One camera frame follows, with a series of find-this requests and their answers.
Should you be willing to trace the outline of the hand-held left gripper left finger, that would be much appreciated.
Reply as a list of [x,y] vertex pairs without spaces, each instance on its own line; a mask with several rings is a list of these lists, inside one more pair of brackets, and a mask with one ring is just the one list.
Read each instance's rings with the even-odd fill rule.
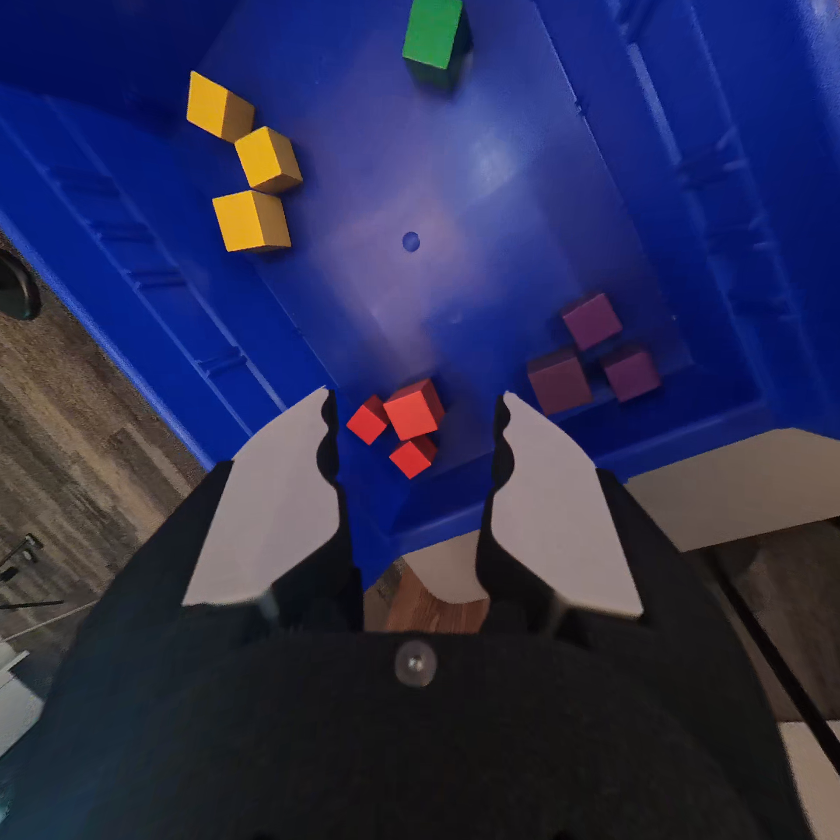
[[323,386],[237,452],[184,606],[256,605],[284,628],[361,630],[339,426]]

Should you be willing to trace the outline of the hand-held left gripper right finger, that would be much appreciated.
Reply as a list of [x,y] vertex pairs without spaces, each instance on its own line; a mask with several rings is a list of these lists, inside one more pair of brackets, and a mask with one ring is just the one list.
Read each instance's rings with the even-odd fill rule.
[[571,610],[623,620],[642,598],[591,458],[513,392],[497,399],[476,574],[485,629],[552,634]]

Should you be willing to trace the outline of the blue plastic bin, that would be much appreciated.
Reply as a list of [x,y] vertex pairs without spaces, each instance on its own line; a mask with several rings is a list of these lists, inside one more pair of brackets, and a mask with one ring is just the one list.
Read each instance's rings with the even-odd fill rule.
[[[2,2],[2,227],[206,468],[322,385],[342,420],[431,377],[406,479],[343,431],[368,580],[476,529],[499,394],[573,344],[594,399],[555,415],[620,479],[774,429],[838,439],[838,2],[464,2],[457,88],[403,59],[411,2]],[[291,247],[228,253],[234,143],[191,71],[291,142]],[[620,403],[599,360],[662,385]]]

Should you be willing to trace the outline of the brown wooden cabinet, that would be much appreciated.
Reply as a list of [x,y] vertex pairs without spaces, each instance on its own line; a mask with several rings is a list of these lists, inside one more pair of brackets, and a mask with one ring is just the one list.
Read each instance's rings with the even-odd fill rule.
[[438,599],[405,565],[385,619],[384,631],[389,634],[477,634],[489,608],[487,598],[459,604]]

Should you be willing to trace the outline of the black round object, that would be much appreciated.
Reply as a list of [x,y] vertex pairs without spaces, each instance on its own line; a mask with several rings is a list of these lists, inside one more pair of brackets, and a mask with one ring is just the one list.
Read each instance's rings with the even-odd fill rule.
[[15,320],[32,321],[41,309],[34,274],[21,259],[1,250],[1,313]]

